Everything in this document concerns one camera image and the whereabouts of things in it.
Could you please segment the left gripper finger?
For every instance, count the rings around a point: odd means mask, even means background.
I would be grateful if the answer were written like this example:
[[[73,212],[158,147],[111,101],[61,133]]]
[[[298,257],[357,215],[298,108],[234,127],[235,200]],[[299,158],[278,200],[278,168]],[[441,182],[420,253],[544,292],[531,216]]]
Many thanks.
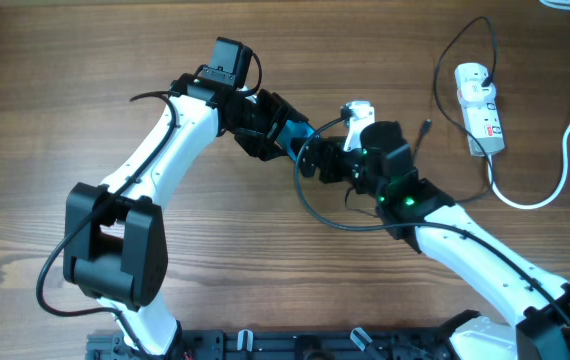
[[[287,121],[294,123],[308,123],[309,118],[296,110],[289,102],[278,94],[271,95],[270,130],[276,130],[285,125]]]
[[[287,155],[284,149],[262,134],[238,133],[237,143],[250,157],[258,158],[263,162]]]

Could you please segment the smartphone with cyan screen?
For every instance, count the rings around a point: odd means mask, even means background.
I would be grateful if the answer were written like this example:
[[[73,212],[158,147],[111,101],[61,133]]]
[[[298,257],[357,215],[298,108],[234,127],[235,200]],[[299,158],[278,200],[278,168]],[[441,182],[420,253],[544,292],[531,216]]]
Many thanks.
[[[314,128],[308,122],[294,122],[287,120],[276,141],[286,152],[286,155],[296,161],[300,146],[294,145],[295,139],[306,141],[314,133]]]

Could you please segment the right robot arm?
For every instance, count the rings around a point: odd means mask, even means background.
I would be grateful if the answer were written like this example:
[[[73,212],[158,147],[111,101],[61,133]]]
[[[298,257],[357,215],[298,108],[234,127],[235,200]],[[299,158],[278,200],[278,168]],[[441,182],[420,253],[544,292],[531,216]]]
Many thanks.
[[[309,132],[290,142],[294,177],[318,174],[372,196],[377,230],[449,268],[504,321],[468,312],[444,331],[456,359],[570,359],[570,282],[525,259],[479,226],[449,195],[418,174],[396,122],[346,137]]]

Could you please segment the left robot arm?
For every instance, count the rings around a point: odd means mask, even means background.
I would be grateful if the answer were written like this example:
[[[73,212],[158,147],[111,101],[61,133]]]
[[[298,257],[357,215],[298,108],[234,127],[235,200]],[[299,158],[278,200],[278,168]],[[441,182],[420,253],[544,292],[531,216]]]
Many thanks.
[[[219,37],[208,63],[152,91],[165,108],[129,159],[96,186],[77,184],[66,201],[65,235],[54,250],[63,277],[111,314],[140,359],[170,359],[182,336],[160,294],[168,266],[163,211],[193,161],[231,133],[251,157],[295,158],[312,133],[279,95],[247,88],[258,55]]]

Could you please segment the white USB charger plug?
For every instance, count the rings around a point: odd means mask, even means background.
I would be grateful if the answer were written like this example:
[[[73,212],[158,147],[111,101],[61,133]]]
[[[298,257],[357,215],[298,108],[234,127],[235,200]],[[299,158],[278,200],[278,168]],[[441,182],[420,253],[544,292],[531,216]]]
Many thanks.
[[[493,102],[495,97],[495,86],[493,84],[483,86],[482,81],[463,82],[457,89],[457,98],[463,108],[482,106]]]

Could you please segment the white power strip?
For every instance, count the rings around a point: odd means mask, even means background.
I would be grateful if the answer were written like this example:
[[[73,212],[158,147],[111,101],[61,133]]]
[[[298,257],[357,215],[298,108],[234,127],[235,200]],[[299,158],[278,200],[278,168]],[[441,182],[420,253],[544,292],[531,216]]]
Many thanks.
[[[467,81],[482,81],[483,85],[489,74],[487,68],[479,63],[463,63],[456,67],[454,76],[458,89],[461,83]],[[493,102],[479,107],[463,108],[461,106],[461,111],[465,128],[470,132],[468,144],[472,156],[493,155],[504,149],[505,143],[496,97]]]

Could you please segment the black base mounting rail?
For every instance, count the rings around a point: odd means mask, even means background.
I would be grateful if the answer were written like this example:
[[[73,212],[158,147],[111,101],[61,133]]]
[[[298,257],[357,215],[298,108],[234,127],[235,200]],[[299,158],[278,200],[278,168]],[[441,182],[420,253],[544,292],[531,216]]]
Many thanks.
[[[250,332],[185,330],[168,359],[456,359],[453,346],[437,328],[356,331]]]

